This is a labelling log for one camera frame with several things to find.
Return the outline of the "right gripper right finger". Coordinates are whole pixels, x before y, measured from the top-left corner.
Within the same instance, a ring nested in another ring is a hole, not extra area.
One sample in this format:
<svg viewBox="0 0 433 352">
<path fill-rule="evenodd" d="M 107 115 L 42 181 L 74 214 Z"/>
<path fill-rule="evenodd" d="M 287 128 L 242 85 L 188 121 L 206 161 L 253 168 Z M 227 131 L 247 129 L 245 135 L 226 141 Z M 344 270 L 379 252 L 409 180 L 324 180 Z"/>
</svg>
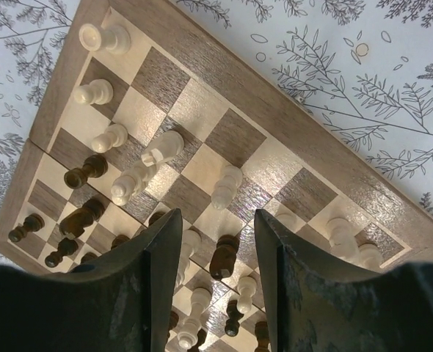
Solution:
<svg viewBox="0 0 433 352">
<path fill-rule="evenodd" d="M 369 271 L 263 209 L 254 233 L 273 351 L 433 351 L 433 263 Z"/>
</svg>

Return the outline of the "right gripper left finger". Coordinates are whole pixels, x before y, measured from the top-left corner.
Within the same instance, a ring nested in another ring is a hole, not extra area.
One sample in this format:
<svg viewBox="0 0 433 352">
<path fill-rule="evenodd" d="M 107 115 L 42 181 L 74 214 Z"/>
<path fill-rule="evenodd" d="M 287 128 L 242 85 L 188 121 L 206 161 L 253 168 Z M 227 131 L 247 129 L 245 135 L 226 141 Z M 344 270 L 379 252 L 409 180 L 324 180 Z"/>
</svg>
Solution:
<svg viewBox="0 0 433 352">
<path fill-rule="evenodd" d="M 0 265 L 0 351 L 162 351 L 183 234 L 179 209 L 67 273 Z"/>
</svg>

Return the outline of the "wooden chess board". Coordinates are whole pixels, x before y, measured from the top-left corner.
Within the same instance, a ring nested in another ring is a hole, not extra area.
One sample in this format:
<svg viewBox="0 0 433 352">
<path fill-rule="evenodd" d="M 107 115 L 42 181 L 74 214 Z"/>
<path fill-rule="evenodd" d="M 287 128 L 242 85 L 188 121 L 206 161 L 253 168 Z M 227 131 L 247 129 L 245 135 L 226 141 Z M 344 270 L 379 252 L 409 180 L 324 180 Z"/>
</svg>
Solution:
<svg viewBox="0 0 433 352">
<path fill-rule="evenodd" d="M 79 41 L 85 23 L 125 27 L 130 50 L 87 51 Z M 0 142 L 0 153 L 21 155 L 0 213 L 0 253 L 32 273 L 63 272 L 137 236 L 158 213 L 180 209 L 184 252 L 168 351 L 189 346 L 178 336 L 191 297 L 202 290 L 211 300 L 201 316 L 200 350 L 266 347 L 254 239 L 259 208 L 323 250 L 346 235 L 361 266 L 375 271 L 433 260 L 429 195 L 419 208 L 391 210 L 378 196 L 348 190 L 294 139 L 307 119 L 299 105 L 284 102 L 283 114 L 272 118 L 256 111 L 249 90 L 223 89 L 185 63 L 194 26 L 172 48 L 163 30 L 104 2 L 88 1 L 69 18 L 62 1 L 0 1 L 0 28 L 0 45 L 31 84 L 29 99 L 54 114 L 37 117 L 30 140 L 8 134 Z M 73 99 L 76 87 L 100 78 L 113 87 L 109 103 Z M 182 135 L 182 152 L 145 166 L 142 153 L 166 131 Z M 78 189 L 66 186 L 65 173 L 96 154 L 107 173 Z M 59 223 L 89 199 L 102 202 L 104 214 L 79 238 L 66 238 Z"/>
</svg>

